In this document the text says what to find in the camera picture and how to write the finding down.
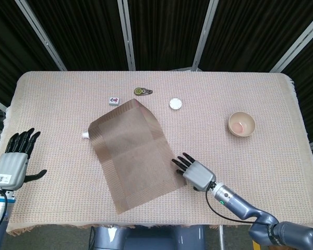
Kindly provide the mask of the right silver and black robot hand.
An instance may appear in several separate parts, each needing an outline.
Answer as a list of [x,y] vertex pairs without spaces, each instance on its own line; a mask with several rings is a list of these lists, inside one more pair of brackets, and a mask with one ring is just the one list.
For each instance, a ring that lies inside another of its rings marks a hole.
[[172,163],[178,167],[176,172],[196,191],[205,192],[216,183],[216,175],[187,153],[183,153],[183,156],[178,156],[177,159],[172,159]]

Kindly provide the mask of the left silver and black robot hand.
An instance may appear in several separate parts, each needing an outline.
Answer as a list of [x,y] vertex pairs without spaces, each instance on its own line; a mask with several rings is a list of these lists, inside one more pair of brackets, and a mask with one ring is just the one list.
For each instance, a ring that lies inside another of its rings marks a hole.
[[27,175],[28,163],[41,132],[34,128],[15,133],[8,141],[5,152],[0,157],[0,190],[16,191],[24,183],[42,178],[47,170]]

